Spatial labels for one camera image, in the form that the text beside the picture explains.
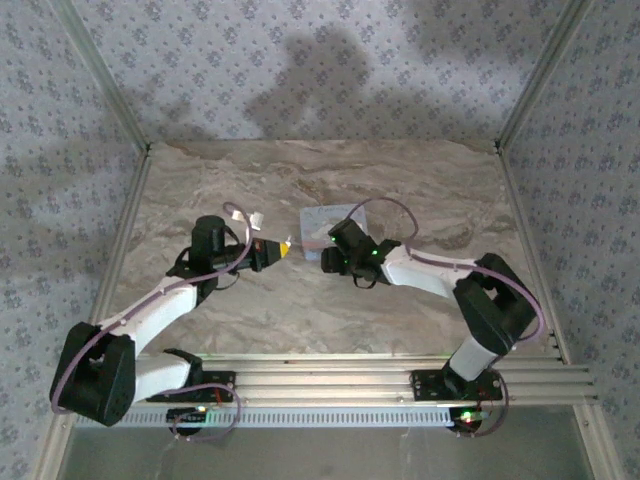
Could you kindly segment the small printed lock box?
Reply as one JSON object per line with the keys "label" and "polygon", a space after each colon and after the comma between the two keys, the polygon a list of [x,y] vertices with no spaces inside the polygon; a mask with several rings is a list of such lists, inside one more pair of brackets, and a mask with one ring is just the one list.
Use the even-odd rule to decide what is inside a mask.
{"label": "small printed lock box", "polygon": [[354,204],[334,204],[300,210],[301,246],[307,261],[319,261],[322,251],[334,245],[329,231],[354,207]]}

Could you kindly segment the left controller board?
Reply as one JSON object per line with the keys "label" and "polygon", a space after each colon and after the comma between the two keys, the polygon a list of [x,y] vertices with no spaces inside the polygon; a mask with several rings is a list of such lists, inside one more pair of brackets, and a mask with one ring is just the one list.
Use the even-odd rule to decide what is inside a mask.
{"label": "left controller board", "polygon": [[168,409],[165,421],[168,424],[194,423],[203,424],[206,422],[207,409],[205,407],[186,407]]}

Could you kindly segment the controller board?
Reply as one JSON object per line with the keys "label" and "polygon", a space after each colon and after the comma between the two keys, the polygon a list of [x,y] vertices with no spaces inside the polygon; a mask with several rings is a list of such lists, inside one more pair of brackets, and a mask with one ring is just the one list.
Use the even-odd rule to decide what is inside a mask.
{"label": "controller board", "polygon": [[205,407],[186,407],[168,409],[165,421],[168,424],[194,423],[203,424],[206,422],[207,409]]}
{"label": "controller board", "polygon": [[475,433],[484,420],[489,418],[489,413],[480,407],[455,407],[449,409],[453,424],[449,429],[454,433]]}

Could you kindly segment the right controller board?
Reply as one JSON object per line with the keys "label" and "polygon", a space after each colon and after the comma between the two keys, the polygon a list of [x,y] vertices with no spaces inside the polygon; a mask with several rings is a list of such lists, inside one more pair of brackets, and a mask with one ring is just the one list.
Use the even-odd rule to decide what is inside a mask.
{"label": "right controller board", "polygon": [[484,420],[489,418],[489,413],[480,407],[455,407],[449,409],[453,424],[449,429],[454,433],[475,433]]}

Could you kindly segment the aluminium side rail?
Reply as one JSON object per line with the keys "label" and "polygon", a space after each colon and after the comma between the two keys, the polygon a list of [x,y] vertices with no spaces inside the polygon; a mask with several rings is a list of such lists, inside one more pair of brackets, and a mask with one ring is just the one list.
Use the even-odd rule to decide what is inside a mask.
{"label": "aluminium side rail", "polygon": [[527,260],[527,265],[532,277],[533,291],[536,294],[536,298],[538,299],[542,311],[545,315],[547,330],[552,333],[556,339],[557,349],[559,351],[559,357],[561,358],[561,360],[565,364],[573,364],[574,361],[571,358],[571,353],[562,332],[562,325],[559,322],[559,318],[553,303],[551,289],[544,276],[542,263],[539,252],[536,248],[533,232],[526,218],[525,208],[522,200],[519,197],[515,178],[510,170],[508,156],[499,140],[495,141],[495,150],[499,158],[499,164],[504,177],[507,196],[510,205],[513,208],[516,224],[518,226],[520,234],[520,239]]}
{"label": "aluminium side rail", "polygon": [[138,165],[127,199],[124,203],[116,235],[111,244],[105,274],[102,278],[91,314],[88,317],[88,322],[91,325],[100,323],[108,316],[151,165],[149,157],[152,146],[153,144],[148,144],[139,156]]}

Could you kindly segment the aluminium mounting rail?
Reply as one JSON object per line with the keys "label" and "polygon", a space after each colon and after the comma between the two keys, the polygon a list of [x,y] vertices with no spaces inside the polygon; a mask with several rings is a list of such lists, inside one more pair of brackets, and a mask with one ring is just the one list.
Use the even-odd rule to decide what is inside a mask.
{"label": "aluminium mounting rail", "polygon": [[208,371],[236,373],[235,395],[258,407],[357,407],[394,403],[425,406],[516,406],[593,404],[597,394],[588,368],[554,357],[515,356],[493,367],[502,400],[481,402],[415,401],[414,370],[444,366],[438,356],[391,354],[202,355]]}

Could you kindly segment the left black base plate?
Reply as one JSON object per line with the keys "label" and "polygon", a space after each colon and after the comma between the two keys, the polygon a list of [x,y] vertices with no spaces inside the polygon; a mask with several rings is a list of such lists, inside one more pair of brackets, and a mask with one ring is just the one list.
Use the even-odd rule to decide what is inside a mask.
{"label": "left black base plate", "polygon": [[[218,383],[226,385],[228,388],[235,388],[236,373],[233,371],[203,371],[199,379],[189,379],[186,387],[204,385],[207,383]],[[231,403],[233,396],[226,390],[220,388],[206,388],[197,391],[155,395],[147,399],[152,403]]]}

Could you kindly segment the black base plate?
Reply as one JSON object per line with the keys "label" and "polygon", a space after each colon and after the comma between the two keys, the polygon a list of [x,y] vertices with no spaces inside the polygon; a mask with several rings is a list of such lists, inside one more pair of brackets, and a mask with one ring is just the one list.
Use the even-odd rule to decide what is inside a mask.
{"label": "black base plate", "polygon": [[415,401],[502,400],[503,389],[496,372],[485,370],[475,380],[464,380],[449,369],[414,370],[410,384]]}
{"label": "black base plate", "polygon": [[[226,385],[228,388],[235,388],[236,373],[233,371],[203,371],[199,379],[189,379],[186,387],[204,385],[207,383],[218,383]],[[197,391],[155,395],[147,399],[152,403],[231,403],[233,396],[226,390],[220,388],[206,388]]]}

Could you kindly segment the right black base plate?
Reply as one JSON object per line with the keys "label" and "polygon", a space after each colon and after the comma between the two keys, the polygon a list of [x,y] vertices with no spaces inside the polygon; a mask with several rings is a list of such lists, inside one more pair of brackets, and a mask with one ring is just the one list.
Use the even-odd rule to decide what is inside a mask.
{"label": "right black base plate", "polygon": [[449,369],[414,370],[410,384],[415,401],[502,400],[503,389],[496,372],[485,370],[475,380],[464,380]]}

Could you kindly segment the aluminium frame post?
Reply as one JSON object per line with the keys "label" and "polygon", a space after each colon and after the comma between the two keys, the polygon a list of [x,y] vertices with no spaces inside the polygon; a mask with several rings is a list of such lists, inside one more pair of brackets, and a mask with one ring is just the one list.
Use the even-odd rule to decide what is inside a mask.
{"label": "aluminium frame post", "polygon": [[494,145],[498,155],[503,156],[516,139],[593,3],[594,0],[566,0],[522,93],[495,139]]}
{"label": "aluminium frame post", "polygon": [[119,89],[95,41],[72,0],[47,0],[63,29],[91,73],[107,105],[139,152],[148,151],[149,142],[139,126],[125,96]]}

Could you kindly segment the aluminium frame leg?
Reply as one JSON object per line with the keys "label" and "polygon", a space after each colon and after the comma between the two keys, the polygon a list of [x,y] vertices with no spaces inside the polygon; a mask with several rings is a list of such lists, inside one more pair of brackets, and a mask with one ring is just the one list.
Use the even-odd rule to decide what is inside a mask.
{"label": "aluminium frame leg", "polygon": [[583,404],[573,410],[594,479],[627,480],[602,407]]}
{"label": "aluminium frame leg", "polygon": [[57,480],[77,416],[53,415],[29,480]]}

